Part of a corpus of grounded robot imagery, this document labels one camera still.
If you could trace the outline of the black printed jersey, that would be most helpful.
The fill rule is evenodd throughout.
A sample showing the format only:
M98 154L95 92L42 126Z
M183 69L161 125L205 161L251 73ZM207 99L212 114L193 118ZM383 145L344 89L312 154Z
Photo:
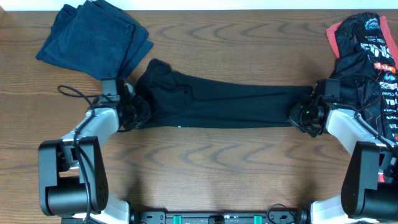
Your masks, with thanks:
M363 12L330 26L336 55L331 74L342 98L381 136L397 141L397 46L386 18Z

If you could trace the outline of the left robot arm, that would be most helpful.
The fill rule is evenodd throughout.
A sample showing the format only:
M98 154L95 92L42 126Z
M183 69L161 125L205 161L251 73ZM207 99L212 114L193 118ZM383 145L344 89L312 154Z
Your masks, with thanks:
M147 121L149 104L128 79L105 79L101 87L99 95L86 95L59 85L61 94L84 99L88 108L73 130L38 148L40 208L62 223L141 221L129 202L110 193L101 150L113 134L137 129Z

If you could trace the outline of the black t-shirt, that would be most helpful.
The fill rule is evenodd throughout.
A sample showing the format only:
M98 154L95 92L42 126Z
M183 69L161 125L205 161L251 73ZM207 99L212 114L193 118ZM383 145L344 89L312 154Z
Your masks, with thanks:
M153 59L136 83L148 101L144 128L289 127L289 111L312 93L312 86L263 86L193 77Z

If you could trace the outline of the black mounting rail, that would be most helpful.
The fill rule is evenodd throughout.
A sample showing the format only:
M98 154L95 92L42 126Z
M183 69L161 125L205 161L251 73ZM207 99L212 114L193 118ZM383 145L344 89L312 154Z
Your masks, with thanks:
M135 224L306 224L307 212L271 210L264 213L170 213L143 212L134 214L130 223Z

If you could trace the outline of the red cloth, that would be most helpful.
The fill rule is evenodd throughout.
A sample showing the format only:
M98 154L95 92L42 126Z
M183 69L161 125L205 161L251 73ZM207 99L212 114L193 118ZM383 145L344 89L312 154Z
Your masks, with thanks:
M330 78L340 83L325 129L349 154L355 145L376 148L357 171L372 184L397 184L397 45L387 19L365 12L326 31L336 55Z

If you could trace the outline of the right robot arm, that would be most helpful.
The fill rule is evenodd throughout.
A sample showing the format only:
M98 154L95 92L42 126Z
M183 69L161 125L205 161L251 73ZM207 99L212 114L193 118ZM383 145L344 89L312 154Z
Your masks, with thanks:
M299 101L290 123L315 138L334 136L351 159L339 195L312 202L298 223L397 221L397 144L378 134L351 105L322 95Z

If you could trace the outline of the folded navy blue cloth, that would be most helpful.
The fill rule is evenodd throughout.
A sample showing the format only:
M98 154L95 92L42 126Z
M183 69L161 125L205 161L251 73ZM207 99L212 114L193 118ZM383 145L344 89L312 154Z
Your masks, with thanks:
M148 37L144 26L107 1L65 4L35 57L97 80L126 78L153 47Z

